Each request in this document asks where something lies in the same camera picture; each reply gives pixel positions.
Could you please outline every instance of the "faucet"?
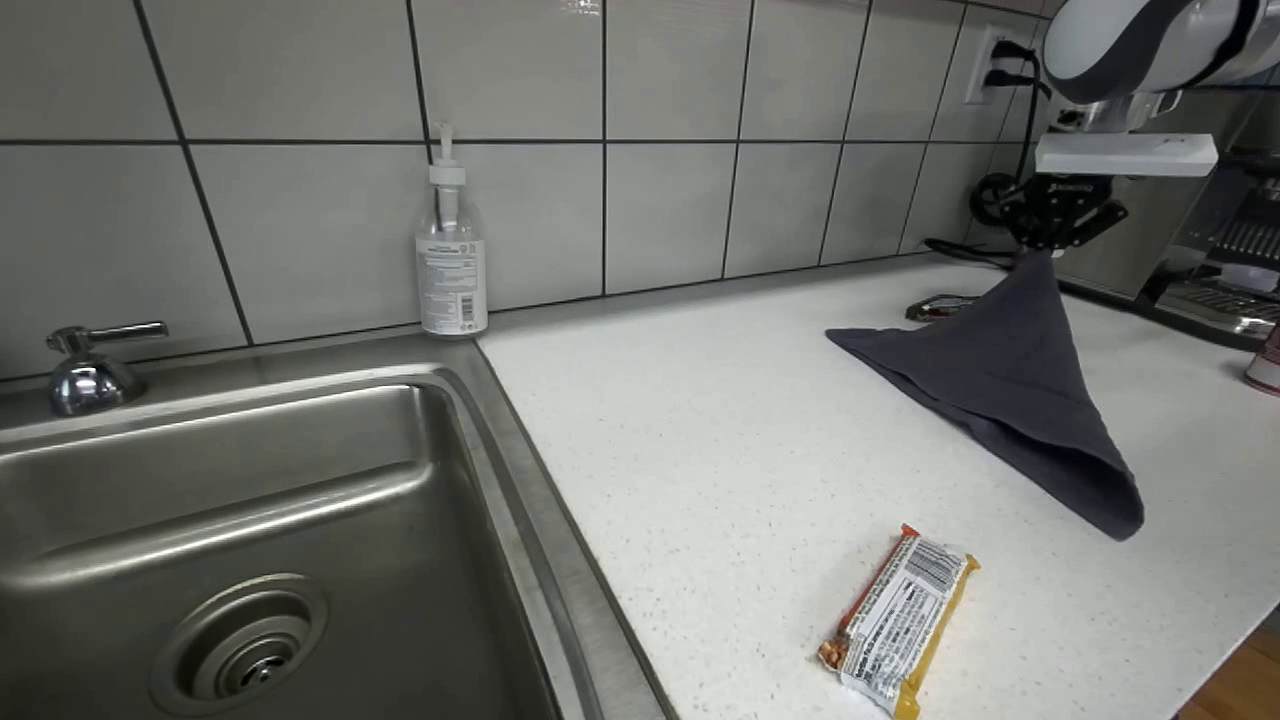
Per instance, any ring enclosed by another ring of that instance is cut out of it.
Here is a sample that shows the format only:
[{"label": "faucet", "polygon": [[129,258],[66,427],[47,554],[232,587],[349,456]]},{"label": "faucet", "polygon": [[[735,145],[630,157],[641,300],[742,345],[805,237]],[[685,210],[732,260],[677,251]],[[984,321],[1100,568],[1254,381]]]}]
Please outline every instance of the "faucet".
[{"label": "faucet", "polygon": [[89,416],[99,407],[120,407],[139,398],[149,386],[118,356],[96,352],[94,345],[106,339],[132,339],[132,336],[165,336],[165,323],[118,323],[118,330],[85,330],[68,323],[47,336],[47,349],[66,352],[68,360],[55,364],[47,381],[47,403],[55,416]]}]

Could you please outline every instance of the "sink basin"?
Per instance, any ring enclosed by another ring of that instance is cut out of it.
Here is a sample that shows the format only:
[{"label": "sink basin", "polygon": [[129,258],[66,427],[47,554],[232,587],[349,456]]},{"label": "sink basin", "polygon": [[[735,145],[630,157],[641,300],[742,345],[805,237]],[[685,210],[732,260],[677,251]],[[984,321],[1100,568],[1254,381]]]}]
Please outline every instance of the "sink basin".
[{"label": "sink basin", "polygon": [[0,434],[0,715],[598,715],[531,558],[434,364]]}]

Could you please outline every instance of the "dark gray towel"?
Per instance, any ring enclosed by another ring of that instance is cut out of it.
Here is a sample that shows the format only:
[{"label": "dark gray towel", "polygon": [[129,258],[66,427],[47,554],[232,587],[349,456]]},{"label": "dark gray towel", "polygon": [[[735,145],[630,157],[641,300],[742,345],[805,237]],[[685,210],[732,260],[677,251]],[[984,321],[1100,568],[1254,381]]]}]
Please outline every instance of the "dark gray towel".
[{"label": "dark gray towel", "polygon": [[827,339],[1100,534],[1126,541],[1146,526],[1134,472],[1088,400],[1045,251],[961,316],[920,333],[832,330]]}]

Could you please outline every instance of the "white countertop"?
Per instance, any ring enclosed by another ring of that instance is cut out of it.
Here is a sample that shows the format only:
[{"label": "white countertop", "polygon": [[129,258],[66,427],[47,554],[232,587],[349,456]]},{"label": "white countertop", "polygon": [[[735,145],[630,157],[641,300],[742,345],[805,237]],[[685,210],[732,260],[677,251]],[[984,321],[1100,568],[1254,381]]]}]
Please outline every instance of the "white countertop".
[{"label": "white countertop", "polygon": [[1280,400],[1245,352],[1069,300],[1147,526],[1118,546],[823,339],[973,263],[868,263],[501,316],[486,336],[689,720],[871,715],[811,650],[899,526],[984,565],[926,679],[943,720],[1169,720],[1280,601]]}]

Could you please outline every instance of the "sink drain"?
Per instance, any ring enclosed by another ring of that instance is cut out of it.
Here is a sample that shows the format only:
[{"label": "sink drain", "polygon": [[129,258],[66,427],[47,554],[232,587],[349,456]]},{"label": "sink drain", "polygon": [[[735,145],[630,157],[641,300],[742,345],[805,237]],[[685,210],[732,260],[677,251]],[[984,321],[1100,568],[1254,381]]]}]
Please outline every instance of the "sink drain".
[{"label": "sink drain", "polygon": [[318,585],[292,572],[209,597],[162,651],[156,703],[204,711],[281,686],[318,650],[325,618]]}]

